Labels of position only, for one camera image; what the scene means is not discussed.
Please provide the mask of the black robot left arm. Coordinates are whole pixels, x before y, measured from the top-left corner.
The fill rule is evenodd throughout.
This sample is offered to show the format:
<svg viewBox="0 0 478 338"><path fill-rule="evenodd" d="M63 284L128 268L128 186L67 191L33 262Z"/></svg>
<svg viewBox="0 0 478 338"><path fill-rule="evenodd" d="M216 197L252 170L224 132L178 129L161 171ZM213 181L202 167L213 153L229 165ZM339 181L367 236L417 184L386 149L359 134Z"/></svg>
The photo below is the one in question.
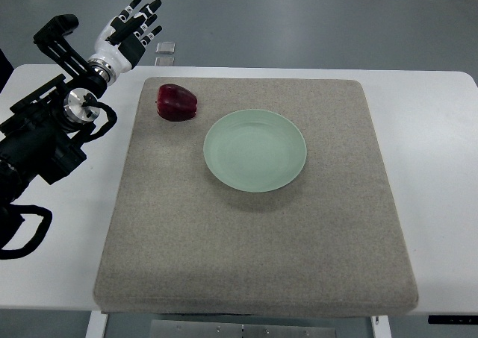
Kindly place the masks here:
<svg viewBox="0 0 478 338"><path fill-rule="evenodd" d="M65 39L77 27L77 17L64 14L34 35L39 50L65 75L12 105L13 115L1 124L2 260L31 254L52 223L50 210L15 200L37 176L53 184L69 175L87 158L82 145L102 137L117 122L114 110L100 102L109 82L107 72L91 66Z"/></svg>

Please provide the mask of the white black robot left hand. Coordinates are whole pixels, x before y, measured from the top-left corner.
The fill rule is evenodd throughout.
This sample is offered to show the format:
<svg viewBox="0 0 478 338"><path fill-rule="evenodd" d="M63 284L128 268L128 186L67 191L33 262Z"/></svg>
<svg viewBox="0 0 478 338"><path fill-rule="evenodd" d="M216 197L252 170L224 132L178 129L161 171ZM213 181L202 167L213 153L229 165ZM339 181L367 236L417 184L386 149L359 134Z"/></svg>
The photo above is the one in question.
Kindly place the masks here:
<svg viewBox="0 0 478 338"><path fill-rule="evenodd" d="M139 63L146 47L162 30L155 24L161 0L141 2L133 0L107 23L95 41L95 53L87 60L108 86Z"/></svg>

